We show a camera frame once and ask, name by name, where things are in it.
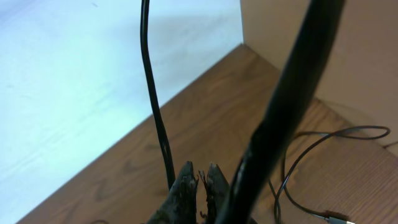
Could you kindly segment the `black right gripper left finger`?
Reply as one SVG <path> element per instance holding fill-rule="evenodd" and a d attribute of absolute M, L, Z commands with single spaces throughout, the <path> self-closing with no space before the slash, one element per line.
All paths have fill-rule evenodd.
<path fill-rule="evenodd" d="M 147 224 L 196 224 L 197 186 L 193 163 L 187 161 L 180 170 L 164 203 L 147 221 Z"/>

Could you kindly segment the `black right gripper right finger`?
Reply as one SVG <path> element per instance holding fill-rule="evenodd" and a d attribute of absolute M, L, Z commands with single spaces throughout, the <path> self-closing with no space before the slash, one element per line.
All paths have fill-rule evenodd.
<path fill-rule="evenodd" d="M 200 173 L 206 189 L 208 213 L 206 223 L 244 223 L 258 196 L 258 180 L 253 164 L 240 163 L 229 184 L 217 164 L 211 163 L 207 176 Z"/>

